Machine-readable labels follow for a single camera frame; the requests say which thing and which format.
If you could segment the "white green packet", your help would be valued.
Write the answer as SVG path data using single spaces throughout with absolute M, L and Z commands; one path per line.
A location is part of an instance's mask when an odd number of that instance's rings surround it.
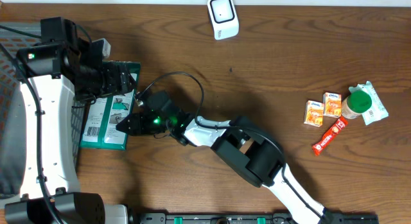
M 90 106 L 87 121 L 80 141 L 81 148 L 125 150 L 128 135 L 116 130 L 134 106 L 137 85 L 128 93 L 99 98 Z

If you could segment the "orange tissue pack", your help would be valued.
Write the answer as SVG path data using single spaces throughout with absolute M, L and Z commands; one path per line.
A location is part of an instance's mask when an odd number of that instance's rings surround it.
M 324 104 L 318 101 L 308 100 L 304 115 L 304 124 L 321 127 L 323 124 Z
M 324 116 L 339 118 L 342 111 L 342 97 L 340 94 L 325 92 L 323 95 Z

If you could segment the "red orange stick packet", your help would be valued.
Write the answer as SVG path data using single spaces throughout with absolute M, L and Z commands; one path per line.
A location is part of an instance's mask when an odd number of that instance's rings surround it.
M 315 156 L 319 156 L 321 152 L 330 144 L 330 142 L 347 126 L 347 120 L 344 117 L 339 117 L 337 121 L 327 130 L 322 136 L 322 139 L 312 146 Z

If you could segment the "light green tissue packet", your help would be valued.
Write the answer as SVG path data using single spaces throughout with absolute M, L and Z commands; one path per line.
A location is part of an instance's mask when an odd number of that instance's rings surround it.
M 372 100 L 371 107 L 362 114 L 363 120 L 366 125 L 380 121 L 389 116 L 388 111 L 383 106 L 383 103 L 381 102 L 375 88 L 370 81 L 366 81 L 365 84 L 358 84 L 356 87 L 349 87 L 349 92 L 351 93 L 358 90 L 366 92 Z

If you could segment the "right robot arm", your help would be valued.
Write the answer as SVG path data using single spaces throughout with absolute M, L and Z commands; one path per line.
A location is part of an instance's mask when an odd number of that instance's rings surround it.
M 275 195 L 296 223 L 334 221 L 295 179 L 282 147 L 246 117 L 218 122 L 185 112 L 168 116 L 151 110 L 127 116 L 116 129 L 132 136 L 168 132 L 183 146 L 209 147 L 246 182 Z

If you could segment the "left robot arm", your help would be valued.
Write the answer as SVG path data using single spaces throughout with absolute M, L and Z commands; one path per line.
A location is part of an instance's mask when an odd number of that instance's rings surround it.
M 40 22 L 39 43 L 11 59 L 26 114 L 26 163 L 20 199 L 4 207 L 7 223 L 133 223 L 126 205 L 84 193 L 76 175 L 73 103 L 127 94 L 136 88 L 128 66 L 108 61 L 103 39 L 80 38 L 78 26 L 52 17 Z

